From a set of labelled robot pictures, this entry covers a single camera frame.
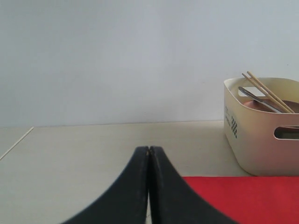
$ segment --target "red mat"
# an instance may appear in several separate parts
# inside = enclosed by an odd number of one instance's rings
[[[241,224],[299,224],[299,177],[184,177]]]

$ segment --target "white wall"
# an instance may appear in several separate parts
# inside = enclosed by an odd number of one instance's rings
[[[223,118],[226,78],[299,80],[297,0],[1,0],[0,126]]]

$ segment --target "wooden chopstick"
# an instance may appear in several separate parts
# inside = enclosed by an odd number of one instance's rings
[[[274,104],[279,106],[285,113],[291,113],[286,107],[284,107],[281,103],[279,103],[274,97],[272,97],[266,90],[264,90],[261,86],[258,85],[253,79],[247,77],[244,73],[242,75],[251,82],[260,92],[262,92],[266,97],[269,98]]]
[[[265,86],[260,80],[257,79],[250,71],[247,72],[247,74],[255,81],[257,82],[264,90],[266,90],[269,95],[271,95],[274,99],[276,99],[281,105],[283,105],[286,109],[288,109],[291,113],[295,113],[287,104],[285,104],[284,101],[282,101],[277,95],[275,95],[267,86]]]

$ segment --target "table surface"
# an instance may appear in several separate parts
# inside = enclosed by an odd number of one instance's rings
[[[0,129],[0,154],[27,130]],[[248,175],[223,121],[38,127],[0,161],[0,224],[63,222],[114,182],[137,146],[150,145],[182,176]]]

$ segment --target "metal utensil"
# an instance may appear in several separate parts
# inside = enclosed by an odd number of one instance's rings
[[[270,104],[268,104],[267,102],[265,102],[264,100],[262,100],[261,98],[257,97],[256,95],[254,95],[252,92],[244,89],[243,87],[239,86],[238,88],[242,93],[244,93],[246,96],[252,98],[254,101],[268,107],[270,110],[272,110],[275,113],[282,113],[279,109],[271,106]]]

